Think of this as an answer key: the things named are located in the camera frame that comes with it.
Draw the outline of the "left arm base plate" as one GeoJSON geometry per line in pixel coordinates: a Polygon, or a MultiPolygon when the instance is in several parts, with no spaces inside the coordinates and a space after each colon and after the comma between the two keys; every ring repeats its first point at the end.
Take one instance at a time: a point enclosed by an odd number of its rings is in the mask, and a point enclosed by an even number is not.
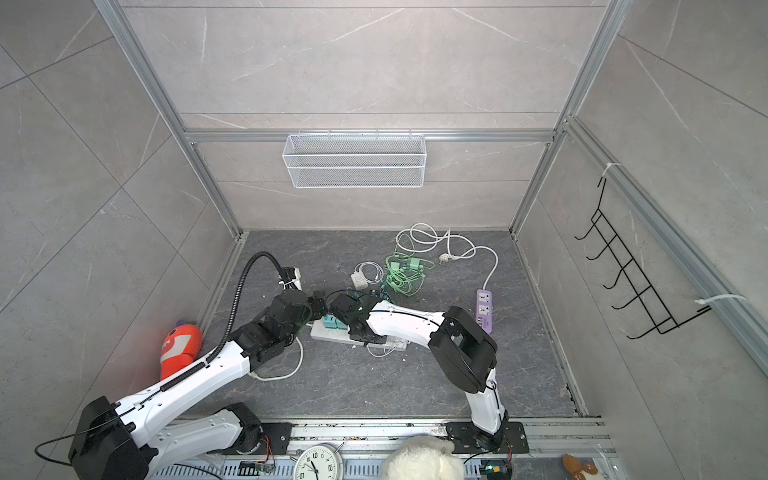
{"type": "Polygon", "coordinates": [[[267,447],[272,455],[286,455],[291,441],[293,424],[290,422],[267,422],[261,424],[257,456],[265,456],[267,447]]]}

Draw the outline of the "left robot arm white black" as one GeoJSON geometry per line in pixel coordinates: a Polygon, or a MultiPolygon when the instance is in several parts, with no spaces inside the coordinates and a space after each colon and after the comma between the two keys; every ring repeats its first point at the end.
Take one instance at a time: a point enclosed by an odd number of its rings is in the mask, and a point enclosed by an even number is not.
{"type": "Polygon", "coordinates": [[[297,341],[301,328],[322,318],[325,293],[308,294],[269,252],[248,259],[238,280],[230,322],[216,347],[178,372],[119,401],[99,397],[84,407],[61,464],[80,479],[147,479],[170,465],[210,451],[249,453],[261,441],[259,418],[242,403],[198,420],[178,417],[216,390],[255,373],[297,341]],[[269,260],[283,290],[250,322],[235,320],[247,276],[269,260]]]}

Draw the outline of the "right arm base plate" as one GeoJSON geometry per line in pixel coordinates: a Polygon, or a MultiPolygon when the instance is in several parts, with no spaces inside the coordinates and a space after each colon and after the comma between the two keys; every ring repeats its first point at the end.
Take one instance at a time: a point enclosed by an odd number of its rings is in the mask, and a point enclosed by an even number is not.
{"type": "Polygon", "coordinates": [[[496,433],[487,433],[472,422],[447,422],[447,439],[454,444],[457,454],[530,452],[527,434],[520,422],[503,421],[496,433]]]}

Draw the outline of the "white 66W charger with cable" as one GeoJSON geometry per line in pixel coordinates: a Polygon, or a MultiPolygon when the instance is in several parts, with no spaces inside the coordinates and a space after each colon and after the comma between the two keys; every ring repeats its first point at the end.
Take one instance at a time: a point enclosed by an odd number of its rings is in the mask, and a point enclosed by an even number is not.
{"type": "Polygon", "coordinates": [[[406,340],[392,339],[384,344],[368,343],[365,348],[374,358],[385,358],[394,352],[404,352],[408,345],[406,340]]]}

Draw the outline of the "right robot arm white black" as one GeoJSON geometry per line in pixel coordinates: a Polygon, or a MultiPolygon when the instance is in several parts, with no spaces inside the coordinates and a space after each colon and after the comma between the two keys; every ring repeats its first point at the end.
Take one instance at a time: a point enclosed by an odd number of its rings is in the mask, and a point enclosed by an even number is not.
{"type": "Polygon", "coordinates": [[[429,349],[450,383],[466,395],[472,447],[493,451],[501,446],[508,414],[498,393],[498,346],[465,310],[424,312],[369,295],[340,294],[328,311],[363,343],[396,337],[429,349]]]}

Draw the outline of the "purple small power strip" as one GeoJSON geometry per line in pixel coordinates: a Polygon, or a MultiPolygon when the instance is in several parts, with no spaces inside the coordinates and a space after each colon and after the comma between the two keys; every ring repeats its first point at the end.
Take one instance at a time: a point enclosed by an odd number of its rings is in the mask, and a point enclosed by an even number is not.
{"type": "Polygon", "coordinates": [[[492,333],[492,293],[488,290],[478,289],[476,292],[475,321],[487,334],[492,333]]]}

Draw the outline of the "white multicolour power strip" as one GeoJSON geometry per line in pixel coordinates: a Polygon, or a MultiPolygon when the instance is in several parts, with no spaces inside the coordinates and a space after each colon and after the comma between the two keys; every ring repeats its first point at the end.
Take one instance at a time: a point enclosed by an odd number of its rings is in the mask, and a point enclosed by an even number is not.
{"type": "Polygon", "coordinates": [[[332,343],[341,343],[354,346],[365,347],[368,343],[384,344],[392,339],[399,339],[392,336],[376,336],[368,334],[360,334],[359,332],[351,332],[350,328],[340,322],[340,329],[327,329],[324,327],[322,320],[313,322],[311,327],[310,336],[314,340],[328,341],[332,343]]]}

